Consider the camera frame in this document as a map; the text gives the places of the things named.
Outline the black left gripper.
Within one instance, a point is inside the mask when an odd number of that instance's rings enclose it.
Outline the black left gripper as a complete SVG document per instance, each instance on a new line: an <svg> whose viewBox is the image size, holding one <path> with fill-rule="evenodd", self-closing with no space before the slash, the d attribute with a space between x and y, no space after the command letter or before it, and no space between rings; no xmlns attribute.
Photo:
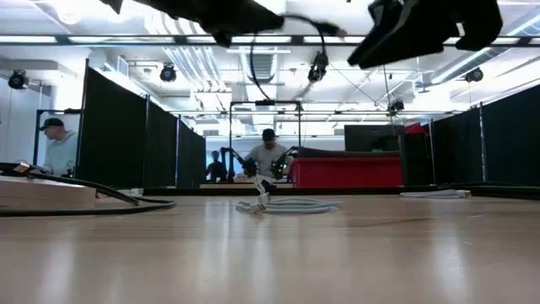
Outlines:
<svg viewBox="0 0 540 304"><path fill-rule="evenodd" d="M168 14L172 19L198 23L213 34L218 46L231 47L232 35L246 35L265 30L279 30L284 17L255 0L134 0Z"/></svg>

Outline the black tower power strip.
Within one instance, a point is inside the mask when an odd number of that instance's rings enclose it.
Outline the black tower power strip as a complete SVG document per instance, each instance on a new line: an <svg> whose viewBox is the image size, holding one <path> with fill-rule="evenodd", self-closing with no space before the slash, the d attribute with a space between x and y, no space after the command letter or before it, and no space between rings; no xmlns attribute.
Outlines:
<svg viewBox="0 0 540 304"><path fill-rule="evenodd" d="M402 179L405 186L425 186L432 182L432 165L425 133L400 136Z"/></svg>

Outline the white power strip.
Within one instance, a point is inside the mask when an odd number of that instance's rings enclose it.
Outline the white power strip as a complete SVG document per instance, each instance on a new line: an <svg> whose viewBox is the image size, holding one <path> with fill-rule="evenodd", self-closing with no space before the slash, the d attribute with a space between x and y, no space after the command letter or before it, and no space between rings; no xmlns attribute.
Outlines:
<svg viewBox="0 0 540 304"><path fill-rule="evenodd" d="M0 210L85 209L95 206L92 187L0 176Z"/></svg>

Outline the black monitor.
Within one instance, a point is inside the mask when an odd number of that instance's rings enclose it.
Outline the black monitor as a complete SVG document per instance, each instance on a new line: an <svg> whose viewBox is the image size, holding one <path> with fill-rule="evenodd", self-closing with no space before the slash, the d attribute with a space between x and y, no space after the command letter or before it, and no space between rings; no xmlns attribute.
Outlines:
<svg viewBox="0 0 540 304"><path fill-rule="evenodd" d="M403 125L345 125L345 150L349 152L377 152L399 150L399 136Z"/></svg>

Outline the person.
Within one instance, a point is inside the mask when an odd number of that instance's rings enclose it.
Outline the person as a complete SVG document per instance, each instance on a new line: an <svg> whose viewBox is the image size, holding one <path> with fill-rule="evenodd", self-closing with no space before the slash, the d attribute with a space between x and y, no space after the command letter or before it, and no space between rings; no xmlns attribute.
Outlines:
<svg viewBox="0 0 540 304"><path fill-rule="evenodd" d="M212 162L206 168L206 174L209 177L210 182L225 182L226 181L226 168L225 165L219 160L220 153L215 150L211 153Z"/></svg>
<svg viewBox="0 0 540 304"><path fill-rule="evenodd" d="M51 141L46 147L43 167L52 175L66 176L74 172L78 151L78 132L65 128L59 118L47 118L40 130Z"/></svg>
<svg viewBox="0 0 540 304"><path fill-rule="evenodd" d="M262 131L262 143L251 149L244 160L252 159L256 162L256 176L268 177L274 181L285 177L286 166L293 157L289 149L276 141L276 134L271 128Z"/></svg>

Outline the red storage bin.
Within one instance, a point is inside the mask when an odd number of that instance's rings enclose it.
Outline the red storage bin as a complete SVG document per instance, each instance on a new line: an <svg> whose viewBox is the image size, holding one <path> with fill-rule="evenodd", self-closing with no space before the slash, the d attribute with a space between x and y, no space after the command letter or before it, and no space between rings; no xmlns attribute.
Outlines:
<svg viewBox="0 0 540 304"><path fill-rule="evenodd" d="M297 188L379 188L403 185L399 157L297 158L289 169Z"/></svg>

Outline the light wood desk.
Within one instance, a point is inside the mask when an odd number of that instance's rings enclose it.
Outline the light wood desk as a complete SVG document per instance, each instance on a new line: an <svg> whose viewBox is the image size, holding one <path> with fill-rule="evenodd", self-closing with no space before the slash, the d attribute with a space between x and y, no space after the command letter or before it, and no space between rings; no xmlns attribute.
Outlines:
<svg viewBox="0 0 540 304"><path fill-rule="evenodd" d="M279 182L273 184L276 188L294 188L293 183ZM227 188L227 189L240 189L240 188L256 188L255 183L229 183L229 182L219 182L219 183L202 183L200 184L201 189L218 189L218 188Z"/></svg>

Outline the black overhead frame beam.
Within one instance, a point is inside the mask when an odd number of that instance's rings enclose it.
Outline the black overhead frame beam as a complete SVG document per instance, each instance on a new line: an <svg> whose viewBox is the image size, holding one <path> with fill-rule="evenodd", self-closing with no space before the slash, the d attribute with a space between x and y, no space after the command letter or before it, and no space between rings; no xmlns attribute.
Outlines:
<svg viewBox="0 0 540 304"><path fill-rule="evenodd" d="M343 38L315 35L252 35L236 36L233 46L357 46L362 35ZM214 46L210 35L0 35L0 46Z"/></svg>

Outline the black background rig frame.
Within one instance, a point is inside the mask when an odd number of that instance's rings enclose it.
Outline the black background rig frame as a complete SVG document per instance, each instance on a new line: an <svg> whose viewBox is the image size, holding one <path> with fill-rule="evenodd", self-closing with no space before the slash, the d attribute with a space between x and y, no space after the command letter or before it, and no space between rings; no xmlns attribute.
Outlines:
<svg viewBox="0 0 540 304"><path fill-rule="evenodd" d="M299 101L275 101L275 100L259 100L254 101L254 104L256 106L275 106L276 104L295 104L296 110L298 112L298 118L300 123L300 112L302 111L301 105Z"/></svg>
<svg viewBox="0 0 540 304"><path fill-rule="evenodd" d="M32 164L37 166L39 165L45 157L40 152L41 144L41 136L42 131L40 130L40 127L42 126L42 123L45 121L42 116L46 115L47 118L49 117L58 117L58 118L64 118L67 117L67 125L69 128L76 128L78 129L80 125L80 117L82 114L82 109L73 109L68 108L64 110L55 110L55 109L37 109L35 113L35 135L34 135L34 148L33 148L33 158L32 158Z"/></svg>

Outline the black table frame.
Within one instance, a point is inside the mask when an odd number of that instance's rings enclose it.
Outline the black table frame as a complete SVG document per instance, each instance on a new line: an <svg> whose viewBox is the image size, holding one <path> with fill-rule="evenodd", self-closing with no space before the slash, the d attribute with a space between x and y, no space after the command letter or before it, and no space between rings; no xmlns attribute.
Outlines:
<svg viewBox="0 0 540 304"><path fill-rule="evenodd" d="M468 190L475 197L514 198L540 201L540 187L494 186L494 185L443 185L379 188L274 188L276 196L355 196L355 195L398 195L400 193L434 192L442 190ZM143 190L147 197L210 197L210 196L256 196L255 188L201 189L201 188L148 188Z"/></svg>

